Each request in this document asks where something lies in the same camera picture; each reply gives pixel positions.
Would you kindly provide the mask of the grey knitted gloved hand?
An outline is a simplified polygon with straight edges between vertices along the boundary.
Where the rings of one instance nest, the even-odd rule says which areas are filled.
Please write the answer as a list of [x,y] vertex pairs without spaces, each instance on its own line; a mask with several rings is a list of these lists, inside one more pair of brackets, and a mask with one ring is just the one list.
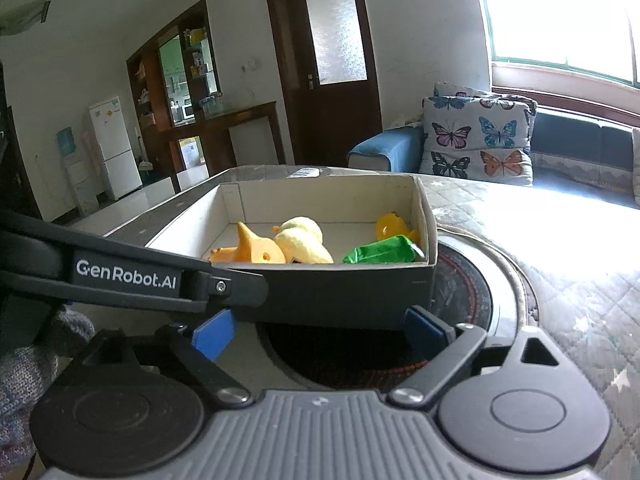
[[35,454],[29,417],[58,374],[58,359],[72,358],[96,330],[82,313],[63,309],[46,325],[42,346],[10,350],[1,358],[1,475]]

